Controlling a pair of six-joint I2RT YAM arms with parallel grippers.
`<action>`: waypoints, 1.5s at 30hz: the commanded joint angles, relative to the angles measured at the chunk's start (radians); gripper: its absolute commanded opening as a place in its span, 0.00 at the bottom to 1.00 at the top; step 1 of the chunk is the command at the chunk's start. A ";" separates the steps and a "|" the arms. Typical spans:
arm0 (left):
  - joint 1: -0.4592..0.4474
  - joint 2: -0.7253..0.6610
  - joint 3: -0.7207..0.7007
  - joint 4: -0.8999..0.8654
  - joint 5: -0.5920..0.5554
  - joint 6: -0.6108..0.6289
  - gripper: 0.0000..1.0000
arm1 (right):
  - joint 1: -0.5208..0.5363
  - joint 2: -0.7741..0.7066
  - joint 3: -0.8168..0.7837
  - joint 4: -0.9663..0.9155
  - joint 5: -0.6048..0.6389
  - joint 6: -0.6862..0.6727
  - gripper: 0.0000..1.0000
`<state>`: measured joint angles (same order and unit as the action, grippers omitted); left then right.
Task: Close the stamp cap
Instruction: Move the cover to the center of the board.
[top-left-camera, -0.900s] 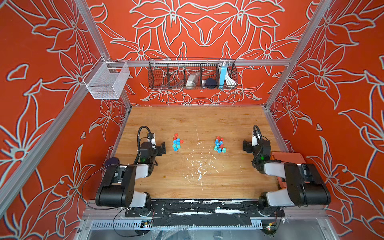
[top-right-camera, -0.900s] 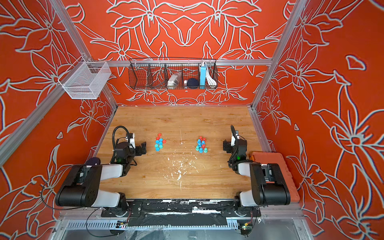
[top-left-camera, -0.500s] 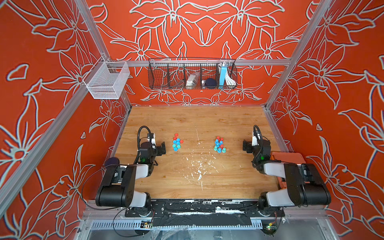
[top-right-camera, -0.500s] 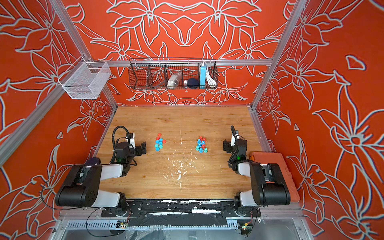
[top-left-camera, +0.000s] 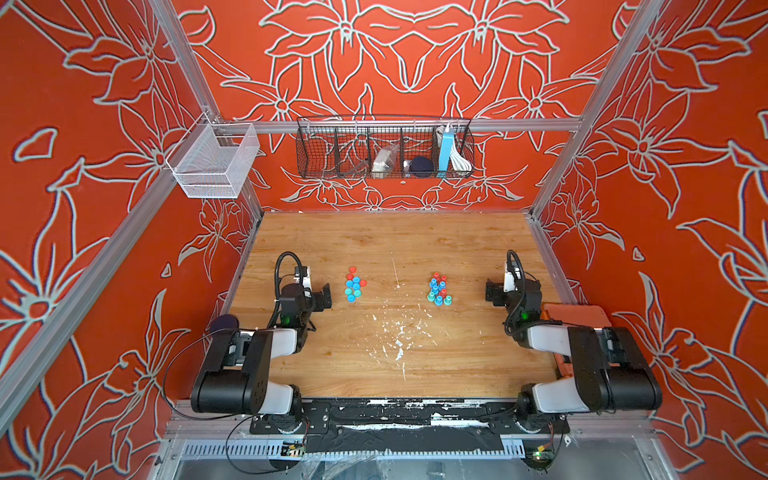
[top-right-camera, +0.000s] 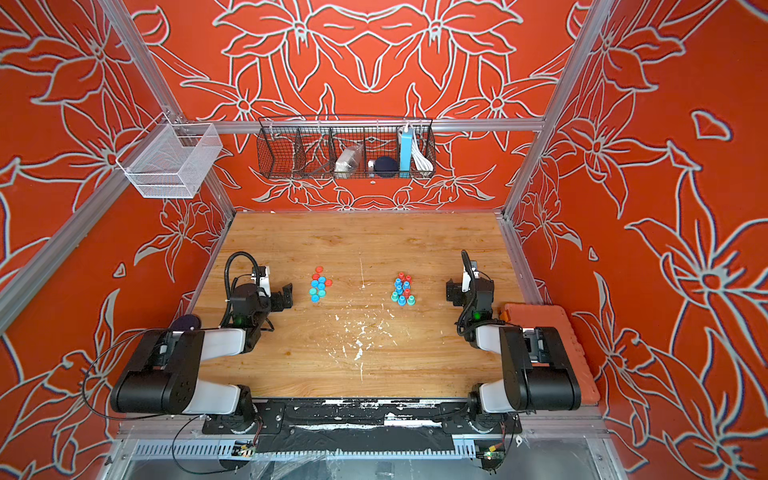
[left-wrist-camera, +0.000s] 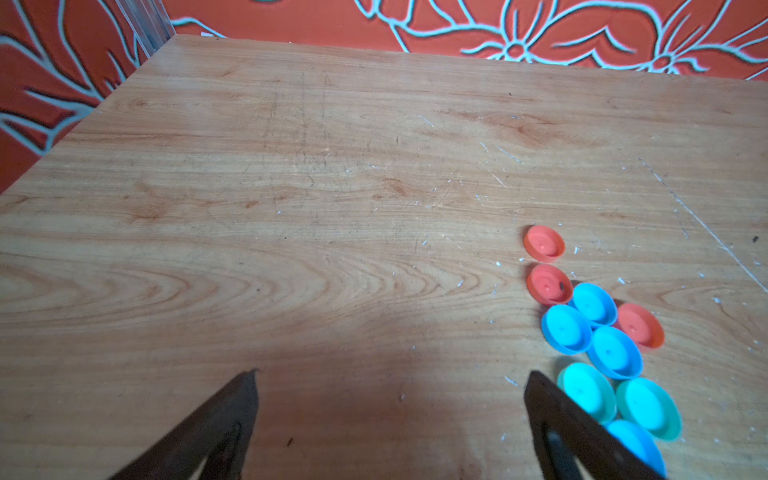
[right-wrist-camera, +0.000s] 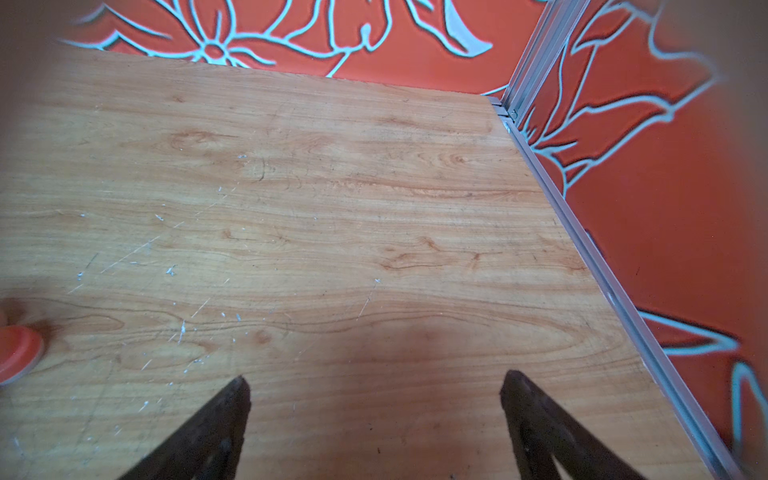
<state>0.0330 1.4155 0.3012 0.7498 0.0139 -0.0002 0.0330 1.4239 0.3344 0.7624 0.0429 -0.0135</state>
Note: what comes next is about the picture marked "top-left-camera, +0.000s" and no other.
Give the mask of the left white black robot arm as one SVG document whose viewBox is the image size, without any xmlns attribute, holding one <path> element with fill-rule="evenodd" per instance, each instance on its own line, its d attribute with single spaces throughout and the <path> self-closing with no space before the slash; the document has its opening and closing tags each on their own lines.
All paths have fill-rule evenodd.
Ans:
<svg viewBox="0 0 768 480">
<path fill-rule="evenodd" d="M 225 314 L 210 325 L 211 343 L 190 394 L 194 412 L 270 416 L 302 420 L 298 387 L 269 379 L 273 360 L 300 353 L 311 332 L 311 316 L 332 307 L 328 284 L 311 289 L 310 269 L 291 251 L 273 271 L 274 309 L 264 329 L 247 330 Z"/>
</svg>

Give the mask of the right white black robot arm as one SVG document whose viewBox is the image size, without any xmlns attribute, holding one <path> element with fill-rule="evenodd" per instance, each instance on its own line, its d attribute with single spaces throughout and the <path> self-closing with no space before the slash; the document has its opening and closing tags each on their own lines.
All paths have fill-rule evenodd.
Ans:
<svg viewBox="0 0 768 480">
<path fill-rule="evenodd" d="M 571 374 L 521 388 L 514 408 L 519 422 L 661 406 L 662 389 L 629 330 L 545 319 L 541 283 L 517 252 L 506 252 L 504 280 L 488 280 L 485 299 L 505 309 L 504 332 L 519 346 L 571 361 Z"/>
</svg>

